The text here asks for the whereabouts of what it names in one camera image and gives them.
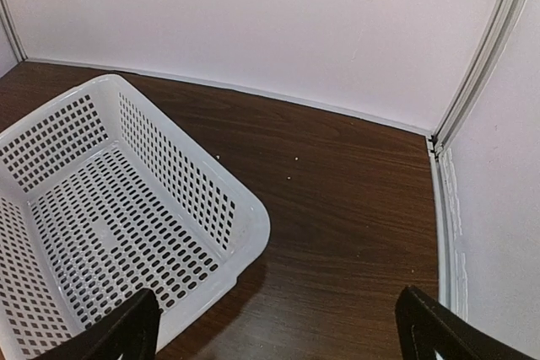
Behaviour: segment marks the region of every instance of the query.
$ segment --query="brown wood grain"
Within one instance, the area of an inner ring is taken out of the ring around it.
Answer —
[[[103,71],[22,63],[0,129]],[[234,91],[122,74],[265,204],[268,247],[158,359],[397,359],[407,284],[437,294],[425,140]]]

